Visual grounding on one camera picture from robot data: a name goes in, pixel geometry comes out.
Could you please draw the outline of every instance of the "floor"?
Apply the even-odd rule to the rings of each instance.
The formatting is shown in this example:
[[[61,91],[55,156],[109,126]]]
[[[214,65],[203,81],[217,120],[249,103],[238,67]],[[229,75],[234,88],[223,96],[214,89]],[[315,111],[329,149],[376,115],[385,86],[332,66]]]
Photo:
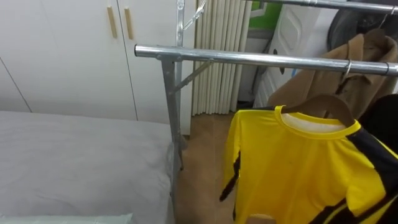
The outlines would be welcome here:
[[[188,149],[183,151],[184,170],[177,190],[177,224],[229,224],[234,198],[219,202],[224,143],[233,114],[192,118]]]

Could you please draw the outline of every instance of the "white wardrobe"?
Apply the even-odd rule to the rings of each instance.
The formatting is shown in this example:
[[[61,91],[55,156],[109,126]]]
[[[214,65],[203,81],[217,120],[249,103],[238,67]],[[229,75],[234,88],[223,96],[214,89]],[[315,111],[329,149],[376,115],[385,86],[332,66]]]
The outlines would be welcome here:
[[[175,45],[175,25],[176,0],[1,0],[0,110],[168,123],[160,62],[134,46]],[[184,62],[183,76],[191,71]],[[182,92],[183,134],[191,94]]]

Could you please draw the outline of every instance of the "metal rail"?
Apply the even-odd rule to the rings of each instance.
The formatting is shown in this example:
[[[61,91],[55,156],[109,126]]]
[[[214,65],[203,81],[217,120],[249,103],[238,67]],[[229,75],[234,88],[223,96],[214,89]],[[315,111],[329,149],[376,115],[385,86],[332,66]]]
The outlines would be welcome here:
[[[138,57],[152,57],[157,58],[161,61],[169,60],[172,62],[182,62],[183,60],[211,60],[212,62],[220,63],[266,65],[270,67],[304,68],[313,70],[328,70],[335,72],[347,71],[349,64],[348,60],[287,57],[281,55],[225,52],[203,49],[186,49],[182,47],[164,47],[156,45],[136,45],[135,53]],[[398,76],[398,63],[352,61],[350,72],[368,73],[384,76]]]
[[[363,2],[343,2],[343,1],[331,1],[331,0],[245,0],[245,1],[293,4],[298,6],[312,6],[312,7],[322,7],[329,9],[348,9],[353,11],[374,12],[374,13],[391,14],[391,15],[398,14],[397,6],[371,4]]]

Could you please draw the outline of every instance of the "cabinet handle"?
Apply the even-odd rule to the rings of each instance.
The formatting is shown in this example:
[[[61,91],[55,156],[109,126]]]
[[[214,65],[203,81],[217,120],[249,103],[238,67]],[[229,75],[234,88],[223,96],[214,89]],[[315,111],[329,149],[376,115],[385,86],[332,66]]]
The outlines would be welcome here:
[[[127,33],[129,34],[129,39],[132,40],[132,26],[131,26],[131,15],[130,9],[127,7],[124,9],[126,15]]]
[[[113,38],[118,38],[118,33],[116,32],[116,24],[114,22],[112,6],[108,6],[107,10],[108,10],[109,23],[111,24],[112,36]]]

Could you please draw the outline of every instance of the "black garment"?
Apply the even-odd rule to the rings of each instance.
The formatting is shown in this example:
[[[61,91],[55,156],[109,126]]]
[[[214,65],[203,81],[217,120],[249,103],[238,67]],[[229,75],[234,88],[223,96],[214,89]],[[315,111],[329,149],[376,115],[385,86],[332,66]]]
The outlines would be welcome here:
[[[398,95],[378,99],[359,119],[362,127],[398,154]]]

